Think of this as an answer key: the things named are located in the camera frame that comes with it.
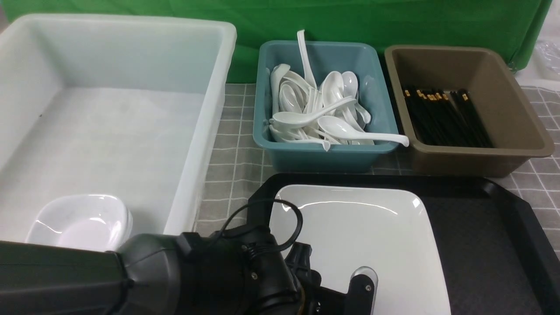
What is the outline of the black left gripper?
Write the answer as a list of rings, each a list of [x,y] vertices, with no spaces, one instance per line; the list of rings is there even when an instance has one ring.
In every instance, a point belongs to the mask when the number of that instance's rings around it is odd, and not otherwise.
[[[279,252],[254,255],[258,245],[275,247],[267,227],[249,227],[220,239],[185,232],[177,237],[181,267],[179,315],[372,315],[378,274],[368,266],[352,273],[345,294],[321,287],[311,268],[312,248],[296,242]]]

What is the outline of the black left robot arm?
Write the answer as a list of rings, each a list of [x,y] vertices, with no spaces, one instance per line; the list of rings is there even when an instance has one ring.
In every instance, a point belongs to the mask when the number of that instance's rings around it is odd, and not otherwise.
[[[378,280],[322,287],[310,245],[288,257],[265,226],[140,234],[116,251],[1,242],[3,315],[371,315]]]

